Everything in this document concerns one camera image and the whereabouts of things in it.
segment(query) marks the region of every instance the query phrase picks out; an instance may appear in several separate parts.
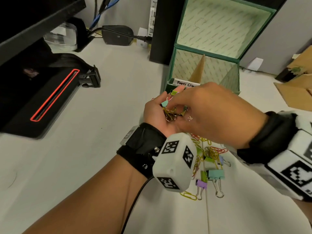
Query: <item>green box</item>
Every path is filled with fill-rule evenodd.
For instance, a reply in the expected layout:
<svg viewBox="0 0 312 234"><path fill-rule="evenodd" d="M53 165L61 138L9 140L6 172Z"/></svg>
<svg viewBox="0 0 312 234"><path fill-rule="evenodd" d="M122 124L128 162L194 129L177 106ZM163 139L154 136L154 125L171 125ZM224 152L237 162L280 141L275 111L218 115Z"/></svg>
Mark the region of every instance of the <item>green box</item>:
<svg viewBox="0 0 312 234"><path fill-rule="evenodd" d="M243 0L186 0L169 75L189 80L201 57L206 64L201 84L215 82L239 94L239 62L276 10Z"/></svg>

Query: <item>white tracking device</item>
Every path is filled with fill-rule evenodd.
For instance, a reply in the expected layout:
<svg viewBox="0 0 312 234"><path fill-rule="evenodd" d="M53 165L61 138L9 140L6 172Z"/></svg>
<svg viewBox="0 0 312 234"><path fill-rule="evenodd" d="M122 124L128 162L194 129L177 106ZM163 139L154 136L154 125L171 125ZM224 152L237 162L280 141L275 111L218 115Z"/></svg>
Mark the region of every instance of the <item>white tracking device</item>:
<svg viewBox="0 0 312 234"><path fill-rule="evenodd" d="M153 165L153 175L168 191L186 191L196 156L196 147L187 134L173 134L167 138Z"/></svg>

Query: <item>cardboard flap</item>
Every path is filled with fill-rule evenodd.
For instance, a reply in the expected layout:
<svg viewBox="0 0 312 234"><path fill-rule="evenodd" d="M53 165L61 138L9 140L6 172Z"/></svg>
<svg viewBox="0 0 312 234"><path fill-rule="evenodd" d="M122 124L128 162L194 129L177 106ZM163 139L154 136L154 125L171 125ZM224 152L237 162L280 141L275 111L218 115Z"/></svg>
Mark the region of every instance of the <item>cardboard flap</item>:
<svg viewBox="0 0 312 234"><path fill-rule="evenodd" d="M303 53L300 54L287 68L303 67L309 74L312 73L312 46L309 46Z"/></svg>
<svg viewBox="0 0 312 234"><path fill-rule="evenodd" d="M206 59L205 55L203 55L189 79L190 82L200 84L202 72L204 71L205 68L205 59Z"/></svg>
<svg viewBox="0 0 312 234"><path fill-rule="evenodd" d="M312 89L312 74L303 74L289 82L284 83L284 85Z"/></svg>
<svg viewBox="0 0 312 234"><path fill-rule="evenodd" d="M312 90L274 83L289 107L312 111Z"/></svg>

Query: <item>desk surface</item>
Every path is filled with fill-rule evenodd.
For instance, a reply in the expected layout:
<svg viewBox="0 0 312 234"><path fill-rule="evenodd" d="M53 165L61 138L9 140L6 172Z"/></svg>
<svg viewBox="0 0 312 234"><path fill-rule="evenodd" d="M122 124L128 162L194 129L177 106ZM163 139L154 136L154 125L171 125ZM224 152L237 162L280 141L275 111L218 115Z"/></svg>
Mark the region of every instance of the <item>desk surface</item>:
<svg viewBox="0 0 312 234"><path fill-rule="evenodd" d="M20 234L101 169L115 155L120 138L138 124L144 104L159 94L167 71L148 61L146 49L108 46L102 39L77 55L99 68L101 88L80 88L41 140L0 135L0 170L17 171L14 184L0 191L0 233ZM290 110L273 81L242 73L240 96L262 111ZM312 120L311 113L298 113ZM202 201L192 201L152 180L125 233L208 233L207 211L212 234L312 233L292 200L232 155L225 156L233 167L225 168L224 198L214 196L212 184L207 197L204 192ZM196 193L196 187L190 191Z"/></svg>

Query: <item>blue cable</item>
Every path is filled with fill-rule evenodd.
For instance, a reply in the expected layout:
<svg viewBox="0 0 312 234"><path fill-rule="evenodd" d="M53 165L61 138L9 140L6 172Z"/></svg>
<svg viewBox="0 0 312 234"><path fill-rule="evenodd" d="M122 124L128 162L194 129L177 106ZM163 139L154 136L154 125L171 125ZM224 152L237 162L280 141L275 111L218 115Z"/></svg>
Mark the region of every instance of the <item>blue cable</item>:
<svg viewBox="0 0 312 234"><path fill-rule="evenodd" d="M120 0L113 0L111 3L108 4L107 7L105 7L105 10L115 6ZM101 17L101 13L98 14L96 16L96 18L92 21L91 25L90 25L90 28L89 29L92 29L96 26L96 24L99 22L99 18Z"/></svg>

